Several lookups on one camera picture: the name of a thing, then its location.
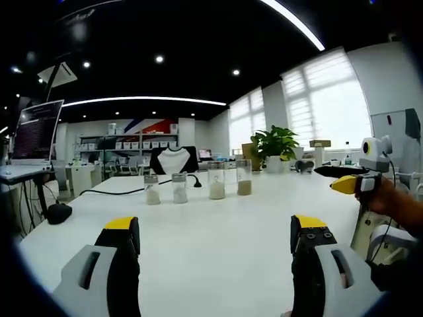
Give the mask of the person's right hand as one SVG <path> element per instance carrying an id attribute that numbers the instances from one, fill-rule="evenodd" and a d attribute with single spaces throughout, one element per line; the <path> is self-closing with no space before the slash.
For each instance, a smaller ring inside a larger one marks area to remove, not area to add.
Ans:
<path id="1" fill-rule="evenodd" d="M 382 177 L 376 189 L 355 194 L 355 198 L 370 211 L 379 215 L 393 217 L 399 194 L 401 193 L 397 191 L 393 183 Z"/>

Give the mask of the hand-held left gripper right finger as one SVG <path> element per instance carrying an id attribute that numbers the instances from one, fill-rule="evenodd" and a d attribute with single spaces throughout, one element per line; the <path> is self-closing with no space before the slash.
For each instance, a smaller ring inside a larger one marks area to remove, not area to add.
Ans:
<path id="1" fill-rule="evenodd" d="M 382 297 L 371 268 L 320 219 L 291 217 L 292 316 L 364 316 Z"/>

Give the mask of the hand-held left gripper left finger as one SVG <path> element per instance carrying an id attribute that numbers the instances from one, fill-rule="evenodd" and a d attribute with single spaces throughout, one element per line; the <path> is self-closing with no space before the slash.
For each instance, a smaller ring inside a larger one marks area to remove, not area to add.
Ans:
<path id="1" fill-rule="evenodd" d="M 53 298 L 68 316 L 140 316 L 139 223 L 117 218 L 63 267 Z"/>

